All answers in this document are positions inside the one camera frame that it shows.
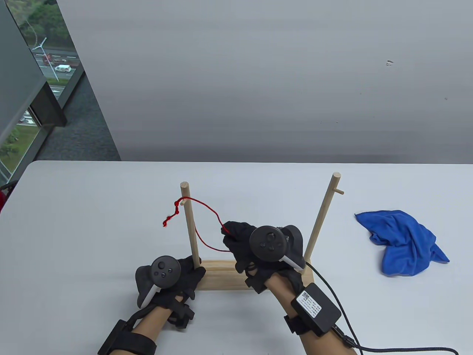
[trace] tree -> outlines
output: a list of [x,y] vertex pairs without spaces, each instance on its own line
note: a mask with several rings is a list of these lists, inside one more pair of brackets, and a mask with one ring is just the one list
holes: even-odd
[[17,154],[19,152],[18,147],[14,147],[12,144],[3,144],[0,147],[0,157],[7,156],[10,157],[10,154]]
[[6,0],[23,37],[33,46],[48,37],[49,46],[73,48],[56,0]]
[[7,137],[5,142],[7,144],[13,144],[18,141],[20,137],[20,131],[15,127],[13,130],[10,132],[10,135]]

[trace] hand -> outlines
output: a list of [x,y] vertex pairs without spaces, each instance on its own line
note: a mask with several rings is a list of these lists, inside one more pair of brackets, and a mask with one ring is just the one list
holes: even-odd
[[256,229],[246,222],[226,222],[221,232],[224,235],[223,243],[233,253],[238,273],[245,271],[246,284],[253,287],[257,293],[266,289],[264,283],[274,274],[278,273],[287,278],[296,294],[304,289],[302,276],[291,266],[284,262],[267,262],[256,257],[250,249],[250,236]]
[[[178,259],[181,265],[181,275],[179,280],[170,288],[162,289],[156,293],[151,299],[150,306],[160,306],[173,311],[168,321],[175,324],[177,328],[185,328],[189,320],[193,319],[194,312],[188,305],[184,304],[189,298],[195,298],[195,289],[198,283],[205,275],[205,268],[198,267],[194,269],[192,256],[185,259]],[[151,282],[148,274],[151,266],[141,266],[136,270],[136,284],[140,296],[138,304],[142,302],[142,298],[148,293]]]

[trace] truck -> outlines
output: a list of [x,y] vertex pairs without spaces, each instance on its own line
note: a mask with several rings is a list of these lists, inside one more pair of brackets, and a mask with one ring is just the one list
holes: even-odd
[[70,58],[56,58],[51,56],[49,53],[46,55],[43,55],[43,63],[44,65],[49,66],[49,62],[51,62],[51,65],[53,67],[58,66],[58,65],[70,65],[72,68],[77,68],[79,65],[79,59],[70,59]]

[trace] wooden base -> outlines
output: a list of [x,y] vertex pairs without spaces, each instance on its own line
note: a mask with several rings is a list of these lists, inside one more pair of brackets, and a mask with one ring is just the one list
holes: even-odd
[[[249,290],[245,284],[246,275],[244,273],[239,274],[235,270],[234,260],[203,260],[201,265],[207,272],[199,282],[197,290]],[[305,286],[314,282],[314,274],[308,267],[302,273],[302,282]]]

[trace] blue cloth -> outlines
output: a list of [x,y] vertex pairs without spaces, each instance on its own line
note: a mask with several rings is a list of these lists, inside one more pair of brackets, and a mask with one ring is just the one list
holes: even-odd
[[373,243],[386,245],[382,272],[387,276],[414,276],[428,268],[430,261],[450,262],[435,244],[435,235],[406,212],[364,212],[355,217],[372,233]]

